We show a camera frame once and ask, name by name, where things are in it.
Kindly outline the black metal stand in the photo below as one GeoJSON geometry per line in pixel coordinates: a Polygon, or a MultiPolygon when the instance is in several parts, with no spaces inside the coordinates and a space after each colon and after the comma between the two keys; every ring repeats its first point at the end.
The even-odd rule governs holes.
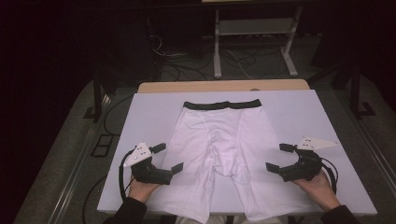
{"type": "Polygon", "coordinates": [[[117,88],[117,79],[110,68],[95,69],[92,73],[93,106],[89,107],[84,119],[93,119],[96,123],[102,115],[103,94],[113,94],[117,88]]]}
{"type": "Polygon", "coordinates": [[[332,80],[333,89],[343,90],[347,86],[347,83],[350,84],[349,104],[353,115],[357,119],[361,119],[364,116],[374,116],[375,112],[371,106],[367,102],[360,100],[361,72],[355,62],[349,60],[337,62],[310,77],[306,82],[311,85],[332,73],[335,73],[332,80]]]}

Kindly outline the white foam board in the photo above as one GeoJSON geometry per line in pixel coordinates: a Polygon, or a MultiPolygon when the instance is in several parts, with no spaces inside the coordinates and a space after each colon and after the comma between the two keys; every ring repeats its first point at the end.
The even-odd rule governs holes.
{"type": "MultiPolygon", "coordinates": [[[[331,161],[339,174],[336,195],[355,215],[373,215],[376,210],[356,174],[343,146],[340,143],[317,94],[305,91],[213,91],[213,92],[172,92],[138,93],[133,97],[127,114],[120,141],[111,164],[98,209],[114,213],[121,203],[124,186],[129,182],[131,169],[122,168],[125,155],[139,143],[154,147],[166,144],[166,149],[152,156],[152,163],[159,169],[169,170],[182,161],[163,167],[163,159],[168,144],[186,102],[193,104],[243,103],[259,100],[281,143],[297,145],[304,136],[338,142],[338,147],[317,150],[321,158],[331,161]]],[[[266,159],[264,162],[289,166],[298,159],[294,153],[279,149],[281,161],[266,159]]],[[[228,176],[214,174],[214,195],[209,215],[243,214],[233,180],[228,176]]],[[[294,185],[311,206],[289,214],[312,214],[318,212],[306,194],[294,185]]]]}

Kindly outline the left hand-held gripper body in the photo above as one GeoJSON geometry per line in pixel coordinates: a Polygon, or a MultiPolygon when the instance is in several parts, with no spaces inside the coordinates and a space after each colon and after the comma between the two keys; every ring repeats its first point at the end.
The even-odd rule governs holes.
{"type": "Polygon", "coordinates": [[[133,177],[142,183],[169,185],[173,174],[171,170],[156,168],[152,154],[146,143],[139,143],[122,160],[122,168],[131,168],[133,177]]]}

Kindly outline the white shorts with black waistband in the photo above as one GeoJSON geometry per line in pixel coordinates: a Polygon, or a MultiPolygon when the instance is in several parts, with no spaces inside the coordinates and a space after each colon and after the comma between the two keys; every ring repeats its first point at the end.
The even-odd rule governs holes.
{"type": "Polygon", "coordinates": [[[168,144],[163,167],[182,161],[171,184],[151,195],[148,206],[205,223],[214,195],[214,174],[233,180],[251,222],[311,206],[292,183],[265,169],[281,161],[279,140],[259,100],[243,103],[186,102],[168,144]]]}

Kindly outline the person's light trousers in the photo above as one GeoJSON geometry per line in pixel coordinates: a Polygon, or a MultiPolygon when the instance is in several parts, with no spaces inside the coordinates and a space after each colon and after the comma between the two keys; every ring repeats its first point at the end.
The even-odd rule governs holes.
{"type": "Polygon", "coordinates": [[[177,217],[175,224],[226,224],[228,221],[230,221],[231,224],[288,224],[288,219],[285,216],[270,217],[259,221],[249,221],[245,215],[240,215],[240,216],[211,215],[206,223],[201,223],[187,217],[177,217]]]}

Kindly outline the person's right hand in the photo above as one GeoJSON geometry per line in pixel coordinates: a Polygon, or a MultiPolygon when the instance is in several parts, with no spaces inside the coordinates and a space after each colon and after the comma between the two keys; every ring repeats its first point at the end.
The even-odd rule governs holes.
{"type": "Polygon", "coordinates": [[[332,191],[328,177],[323,171],[320,171],[312,180],[298,179],[294,180],[293,184],[303,190],[324,212],[341,205],[332,191]]]}

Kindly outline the wooden table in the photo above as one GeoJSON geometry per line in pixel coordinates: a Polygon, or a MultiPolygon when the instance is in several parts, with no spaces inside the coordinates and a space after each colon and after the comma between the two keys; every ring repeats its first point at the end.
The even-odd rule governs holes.
{"type": "Polygon", "coordinates": [[[260,79],[146,82],[139,86],[137,92],[293,91],[309,89],[309,85],[303,79],[260,79]]]}

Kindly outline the white metal stand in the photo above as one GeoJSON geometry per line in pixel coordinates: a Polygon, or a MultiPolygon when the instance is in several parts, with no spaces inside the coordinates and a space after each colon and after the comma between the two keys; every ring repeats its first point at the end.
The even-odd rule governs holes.
{"type": "Polygon", "coordinates": [[[289,18],[276,19],[243,19],[221,20],[219,11],[216,11],[214,34],[214,72],[215,78],[221,78],[221,64],[219,55],[219,38],[226,35],[286,35],[287,42],[280,49],[284,63],[291,77],[297,77],[298,72],[290,57],[290,48],[300,21],[303,8],[297,7],[289,18]]]}

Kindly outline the person's left hand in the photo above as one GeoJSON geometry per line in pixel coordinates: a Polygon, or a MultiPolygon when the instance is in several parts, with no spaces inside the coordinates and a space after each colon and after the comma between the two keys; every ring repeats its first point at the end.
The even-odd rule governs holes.
{"type": "Polygon", "coordinates": [[[139,182],[132,176],[128,197],[146,203],[150,195],[160,186],[160,184],[139,182]]]}

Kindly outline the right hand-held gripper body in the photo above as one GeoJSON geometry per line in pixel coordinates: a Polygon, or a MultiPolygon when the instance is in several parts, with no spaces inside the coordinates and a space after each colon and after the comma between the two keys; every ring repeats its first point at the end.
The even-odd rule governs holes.
{"type": "Polygon", "coordinates": [[[304,136],[294,146],[293,152],[298,156],[297,162],[279,169],[279,175],[285,182],[297,179],[312,180],[322,168],[328,172],[332,182],[338,181],[338,171],[335,166],[317,153],[319,149],[338,147],[338,142],[304,136]]]}

